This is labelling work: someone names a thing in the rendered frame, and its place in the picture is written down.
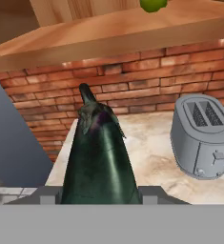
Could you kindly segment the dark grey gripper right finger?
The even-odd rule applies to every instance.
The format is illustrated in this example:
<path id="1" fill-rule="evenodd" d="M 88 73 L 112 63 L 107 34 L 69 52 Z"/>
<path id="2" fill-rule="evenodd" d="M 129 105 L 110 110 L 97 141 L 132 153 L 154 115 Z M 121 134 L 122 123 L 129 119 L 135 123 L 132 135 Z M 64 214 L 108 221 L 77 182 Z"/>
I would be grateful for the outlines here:
<path id="1" fill-rule="evenodd" d="M 139 186 L 138 193 L 140 203 L 143 205 L 187 205 L 186 201 L 168 195 L 160 186 Z"/>

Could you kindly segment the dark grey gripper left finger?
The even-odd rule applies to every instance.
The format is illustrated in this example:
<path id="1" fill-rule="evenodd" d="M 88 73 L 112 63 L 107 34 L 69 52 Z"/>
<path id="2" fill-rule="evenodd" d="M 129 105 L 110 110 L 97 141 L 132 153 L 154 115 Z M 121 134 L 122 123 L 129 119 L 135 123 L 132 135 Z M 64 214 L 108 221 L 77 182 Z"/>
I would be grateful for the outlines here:
<path id="1" fill-rule="evenodd" d="M 9 205 L 57 205 L 61 202 L 63 188 L 61 186 L 44 186 L 31 195 L 9 202 Z"/>

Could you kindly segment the dark purple eggplant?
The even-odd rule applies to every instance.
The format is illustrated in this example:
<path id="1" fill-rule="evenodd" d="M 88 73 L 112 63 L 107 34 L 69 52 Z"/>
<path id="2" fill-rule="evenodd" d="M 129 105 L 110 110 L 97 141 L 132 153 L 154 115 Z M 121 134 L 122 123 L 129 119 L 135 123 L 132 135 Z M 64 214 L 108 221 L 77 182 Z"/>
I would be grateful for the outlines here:
<path id="1" fill-rule="evenodd" d="M 63 204 L 139 204 L 141 202 L 118 118 L 98 102 L 89 85 L 79 90 L 83 106 L 65 173 Z"/>

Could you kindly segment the light wooden cabinet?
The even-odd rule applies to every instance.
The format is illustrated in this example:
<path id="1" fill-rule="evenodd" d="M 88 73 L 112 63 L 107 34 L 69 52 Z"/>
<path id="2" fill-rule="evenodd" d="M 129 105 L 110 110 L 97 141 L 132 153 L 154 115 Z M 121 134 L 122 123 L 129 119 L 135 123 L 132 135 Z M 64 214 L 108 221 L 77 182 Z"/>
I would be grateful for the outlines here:
<path id="1" fill-rule="evenodd" d="M 172 0 L 155 13 L 122 10 L 42 27 L 0 45 L 0 71 L 224 38 L 224 2 Z"/>

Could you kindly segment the green pear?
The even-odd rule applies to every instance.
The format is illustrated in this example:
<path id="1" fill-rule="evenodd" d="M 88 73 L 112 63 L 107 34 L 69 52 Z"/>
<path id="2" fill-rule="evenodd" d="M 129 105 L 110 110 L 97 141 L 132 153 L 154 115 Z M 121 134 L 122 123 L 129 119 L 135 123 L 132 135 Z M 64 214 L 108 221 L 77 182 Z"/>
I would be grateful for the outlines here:
<path id="1" fill-rule="evenodd" d="M 140 7 L 145 12 L 157 12 L 165 8 L 167 4 L 168 0 L 140 0 Z"/>

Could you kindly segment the grey fridge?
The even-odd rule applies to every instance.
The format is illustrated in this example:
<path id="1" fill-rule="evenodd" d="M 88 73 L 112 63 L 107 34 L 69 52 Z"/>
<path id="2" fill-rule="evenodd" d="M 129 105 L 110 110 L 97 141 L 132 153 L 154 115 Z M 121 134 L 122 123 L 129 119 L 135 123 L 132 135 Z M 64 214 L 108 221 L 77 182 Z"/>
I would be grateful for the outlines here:
<path id="1" fill-rule="evenodd" d="M 0 186 L 44 186 L 53 164 L 0 86 Z"/>

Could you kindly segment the grey toaster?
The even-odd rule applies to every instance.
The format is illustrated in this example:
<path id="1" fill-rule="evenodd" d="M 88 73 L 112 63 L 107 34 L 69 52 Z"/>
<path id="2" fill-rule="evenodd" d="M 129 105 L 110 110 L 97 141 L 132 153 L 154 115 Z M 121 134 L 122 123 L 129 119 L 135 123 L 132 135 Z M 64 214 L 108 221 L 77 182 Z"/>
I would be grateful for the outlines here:
<path id="1" fill-rule="evenodd" d="M 183 173 L 199 180 L 224 174 L 224 106 L 216 98 L 195 93 L 178 98 L 170 139 Z"/>

